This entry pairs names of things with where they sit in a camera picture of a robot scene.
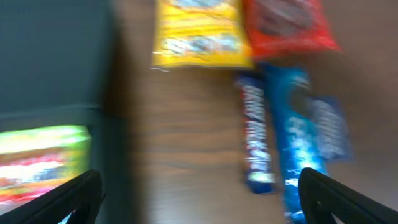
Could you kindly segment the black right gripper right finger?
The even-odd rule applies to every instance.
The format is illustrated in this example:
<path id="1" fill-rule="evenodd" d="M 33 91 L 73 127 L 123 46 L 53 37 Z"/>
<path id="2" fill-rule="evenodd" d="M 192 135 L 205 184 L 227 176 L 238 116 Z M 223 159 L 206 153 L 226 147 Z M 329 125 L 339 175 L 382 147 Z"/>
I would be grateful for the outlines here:
<path id="1" fill-rule="evenodd" d="M 298 191 L 309 224 L 397 224 L 397 211 L 312 168 L 301 171 Z"/>

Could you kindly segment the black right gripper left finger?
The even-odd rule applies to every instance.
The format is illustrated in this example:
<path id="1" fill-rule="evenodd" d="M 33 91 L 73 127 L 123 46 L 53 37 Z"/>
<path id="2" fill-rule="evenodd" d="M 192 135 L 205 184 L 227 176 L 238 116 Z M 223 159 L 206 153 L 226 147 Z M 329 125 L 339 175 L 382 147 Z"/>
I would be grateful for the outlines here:
<path id="1" fill-rule="evenodd" d="M 97 170 L 88 170 L 42 196 L 1 215 L 1 224 L 95 224 L 103 201 Z"/>

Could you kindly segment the blue Oreo pack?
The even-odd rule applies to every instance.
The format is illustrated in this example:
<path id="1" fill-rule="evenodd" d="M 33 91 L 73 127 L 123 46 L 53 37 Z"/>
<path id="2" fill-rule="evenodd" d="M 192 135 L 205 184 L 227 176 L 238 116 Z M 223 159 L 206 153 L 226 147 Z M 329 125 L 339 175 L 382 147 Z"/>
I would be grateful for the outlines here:
<path id="1" fill-rule="evenodd" d="M 327 173 L 319 155 L 317 131 L 311 119 L 310 80 L 301 68 L 278 67 L 263 63 L 264 75 L 274 124 L 279 164 L 284 185 L 285 216 L 292 223 L 306 223 L 299 197 L 302 169 Z"/>

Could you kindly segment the red snack bag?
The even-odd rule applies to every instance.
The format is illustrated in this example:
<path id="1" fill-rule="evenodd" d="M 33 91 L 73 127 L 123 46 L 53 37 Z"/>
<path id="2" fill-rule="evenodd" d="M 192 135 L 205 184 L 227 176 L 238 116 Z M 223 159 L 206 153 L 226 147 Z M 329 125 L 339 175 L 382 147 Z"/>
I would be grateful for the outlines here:
<path id="1" fill-rule="evenodd" d="M 244 0 L 243 15 L 254 60 L 340 49 L 320 0 Z"/>

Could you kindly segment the yellow snack bag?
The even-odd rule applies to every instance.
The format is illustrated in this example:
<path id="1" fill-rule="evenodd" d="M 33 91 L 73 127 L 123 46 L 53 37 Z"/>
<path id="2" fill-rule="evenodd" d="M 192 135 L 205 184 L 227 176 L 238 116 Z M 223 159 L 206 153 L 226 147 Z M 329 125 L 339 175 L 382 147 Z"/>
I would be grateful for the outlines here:
<path id="1" fill-rule="evenodd" d="M 238 0 L 158 0 L 152 65 L 252 68 Z"/>

